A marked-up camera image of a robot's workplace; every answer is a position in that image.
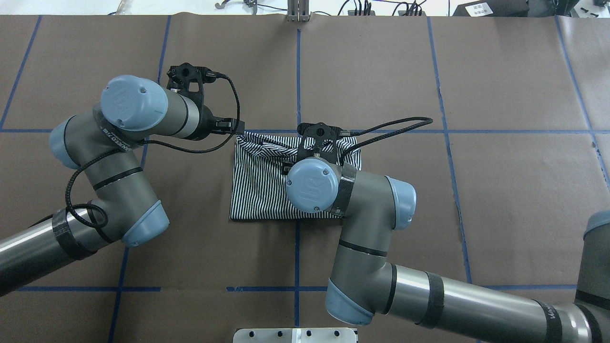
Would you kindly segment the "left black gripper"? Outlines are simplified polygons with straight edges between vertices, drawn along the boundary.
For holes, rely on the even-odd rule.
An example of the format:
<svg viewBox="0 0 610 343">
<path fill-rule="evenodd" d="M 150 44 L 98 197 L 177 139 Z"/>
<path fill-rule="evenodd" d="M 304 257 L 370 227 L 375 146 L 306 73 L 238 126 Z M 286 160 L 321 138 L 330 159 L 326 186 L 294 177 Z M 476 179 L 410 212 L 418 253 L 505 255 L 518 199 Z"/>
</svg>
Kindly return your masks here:
<svg viewBox="0 0 610 343">
<path fill-rule="evenodd" d="M 217 79 L 217 72 L 207 67 L 183 63 L 170 66 L 166 86 L 170 91 L 179 94 L 186 104 L 187 119 L 174 137 L 187 140 L 202 140 L 209 134 L 244 135 L 245 123 L 233 118 L 220 119 L 212 115 L 204 104 L 204 84 L 211 84 Z"/>
</svg>

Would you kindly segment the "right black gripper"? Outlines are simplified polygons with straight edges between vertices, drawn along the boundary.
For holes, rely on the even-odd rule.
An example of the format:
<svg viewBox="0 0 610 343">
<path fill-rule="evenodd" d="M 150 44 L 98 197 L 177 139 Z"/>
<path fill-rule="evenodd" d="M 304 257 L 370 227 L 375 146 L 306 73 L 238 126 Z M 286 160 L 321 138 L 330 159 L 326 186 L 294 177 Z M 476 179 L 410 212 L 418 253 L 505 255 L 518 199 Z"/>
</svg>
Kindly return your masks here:
<svg viewBox="0 0 610 343">
<path fill-rule="evenodd" d="M 322 158 L 338 165 L 340 153 L 337 142 L 352 136 L 349 130 L 324 123 L 300 123 L 297 133 L 301 135 L 301 140 L 297 148 L 296 162 L 306 158 Z"/>
</svg>

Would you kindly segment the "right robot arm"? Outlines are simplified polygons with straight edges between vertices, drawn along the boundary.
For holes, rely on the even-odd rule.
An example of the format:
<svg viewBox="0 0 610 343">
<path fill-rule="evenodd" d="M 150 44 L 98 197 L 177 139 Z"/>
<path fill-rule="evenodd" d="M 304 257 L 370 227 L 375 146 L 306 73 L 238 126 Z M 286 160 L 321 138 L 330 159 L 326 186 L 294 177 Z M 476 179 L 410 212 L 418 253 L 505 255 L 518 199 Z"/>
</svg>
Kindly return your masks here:
<svg viewBox="0 0 610 343">
<path fill-rule="evenodd" d="M 607 343 L 609 341 L 609 211 L 597 212 L 583 234 L 572 303 L 551 304 L 502 293 L 433 272 L 390 263 L 392 234 L 408 228 L 416 210 L 412 185 L 359 171 L 337 141 L 357 135 L 324 123 L 301 123 L 296 161 L 285 162 L 285 190 L 302 212 L 341 217 L 327 312 L 350 325 L 392 315 L 488 343 Z"/>
</svg>

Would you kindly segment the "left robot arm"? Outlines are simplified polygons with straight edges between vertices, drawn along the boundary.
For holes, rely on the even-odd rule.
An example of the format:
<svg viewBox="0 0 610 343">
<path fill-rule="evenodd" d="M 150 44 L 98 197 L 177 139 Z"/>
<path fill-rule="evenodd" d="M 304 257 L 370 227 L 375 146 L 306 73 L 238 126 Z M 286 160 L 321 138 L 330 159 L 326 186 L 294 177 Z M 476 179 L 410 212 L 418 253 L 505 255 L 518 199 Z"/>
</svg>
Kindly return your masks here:
<svg viewBox="0 0 610 343">
<path fill-rule="evenodd" d="M 1 241 L 1 295 L 120 241 L 139 247 L 164 232 L 169 219 L 134 151 L 162 135 L 200 141 L 210 134 L 244 134 L 234 118 L 212 114 L 204 85 L 233 81 L 222 72 L 183 63 L 171 66 L 162 87 L 133 75 L 111 79 L 101 100 L 52 130 L 55 158 L 74 170 L 64 206 L 28 229 Z"/>
</svg>

